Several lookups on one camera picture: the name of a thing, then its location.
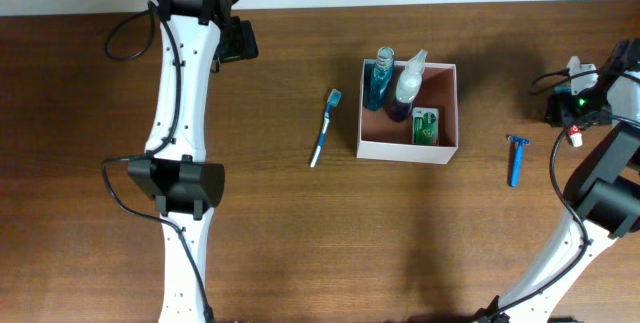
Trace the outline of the red green toothpaste tube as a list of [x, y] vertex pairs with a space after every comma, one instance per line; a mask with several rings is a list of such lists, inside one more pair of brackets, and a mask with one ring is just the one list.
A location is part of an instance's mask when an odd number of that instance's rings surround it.
[[583, 145], [581, 129], [569, 121], [573, 117], [571, 106], [574, 103], [571, 91], [569, 88], [555, 88], [554, 91], [559, 96], [562, 123], [569, 127], [567, 132], [569, 141], [574, 148], [581, 147]]

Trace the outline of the teal mouthwash bottle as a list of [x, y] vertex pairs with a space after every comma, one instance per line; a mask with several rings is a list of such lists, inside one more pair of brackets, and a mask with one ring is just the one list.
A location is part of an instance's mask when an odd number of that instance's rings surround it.
[[391, 47], [381, 47], [372, 65], [369, 89], [365, 95], [365, 107], [371, 111], [381, 109], [386, 103], [388, 87], [393, 75], [395, 52]]

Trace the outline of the green soap box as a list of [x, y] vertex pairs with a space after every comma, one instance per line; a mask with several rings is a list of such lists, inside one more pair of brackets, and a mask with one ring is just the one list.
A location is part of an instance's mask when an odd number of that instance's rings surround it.
[[438, 146], [439, 123], [438, 109], [414, 107], [412, 110], [412, 144]]

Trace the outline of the clear spray bottle purple liquid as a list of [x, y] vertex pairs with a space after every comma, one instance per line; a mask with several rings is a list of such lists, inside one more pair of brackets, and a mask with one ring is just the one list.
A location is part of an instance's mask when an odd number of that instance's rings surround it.
[[390, 108], [390, 118], [393, 121], [402, 122], [409, 116], [421, 88], [427, 56], [427, 50], [420, 50], [407, 62], [400, 74]]

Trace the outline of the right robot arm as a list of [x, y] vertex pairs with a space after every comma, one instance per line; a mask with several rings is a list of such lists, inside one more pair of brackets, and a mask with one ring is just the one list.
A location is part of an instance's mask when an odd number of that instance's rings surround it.
[[639, 186], [623, 177], [639, 168], [639, 41], [616, 44], [601, 67], [571, 57], [551, 85], [546, 121], [560, 140], [609, 125], [610, 132], [564, 187], [552, 185], [565, 213], [552, 238], [522, 278], [476, 322], [550, 322], [552, 313], [589, 264], [617, 240], [639, 229]]

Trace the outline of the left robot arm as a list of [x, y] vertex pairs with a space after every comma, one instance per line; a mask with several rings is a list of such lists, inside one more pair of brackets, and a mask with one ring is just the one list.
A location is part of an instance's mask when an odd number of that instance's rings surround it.
[[232, 14], [239, 0], [156, 0], [163, 54], [154, 125], [139, 158], [128, 164], [134, 182], [155, 204], [162, 227], [162, 322], [211, 322], [206, 297], [209, 228], [225, 183], [222, 165], [206, 160], [204, 121], [209, 77], [221, 64], [254, 59], [249, 22]]

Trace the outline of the blue disposable razor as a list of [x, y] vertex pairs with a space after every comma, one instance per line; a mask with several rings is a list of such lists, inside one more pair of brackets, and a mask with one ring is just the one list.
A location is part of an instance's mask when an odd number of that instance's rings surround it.
[[530, 140], [515, 135], [508, 135], [507, 139], [513, 144], [513, 147], [515, 148], [511, 166], [511, 174], [509, 177], [509, 185], [515, 188], [519, 182], [524, 147], [530, 144]]

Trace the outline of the blue white toothbrush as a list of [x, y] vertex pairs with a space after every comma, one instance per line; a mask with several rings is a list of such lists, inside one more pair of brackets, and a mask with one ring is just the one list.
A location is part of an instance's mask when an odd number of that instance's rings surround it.
[[311, 168], [314, 168], [317, 165], [322, 148], [324, 146], [326, 133], [330, 124], [331, 111], [333, 108], [336, 108], [338, 106], [341, 96], [342, 96], [342, 93], [337, 89], [333, 89], [328, 96], [327, 103], [324, 110], [324, 115], [323, 115], [323, 124], [316, 142], [316, 147], [314, 149], [314, 152], [310, 161]]

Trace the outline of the white box pink interior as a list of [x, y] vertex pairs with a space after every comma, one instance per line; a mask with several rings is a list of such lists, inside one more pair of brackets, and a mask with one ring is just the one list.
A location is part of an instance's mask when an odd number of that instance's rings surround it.
[[372, 111], [366, 108], [374, 61], [366, 59], [360, 78], [356, 157], [359, 159], [441, 164], [449, 163], [459, 147], [457, 71], [454, 64], [428, 63], [414, 105], [438, 111], [438, 144], [412, 143], [412, 120], [396, 122], [390, 107], [399, 75], [406, 63], [397, 61], [386, 104]]

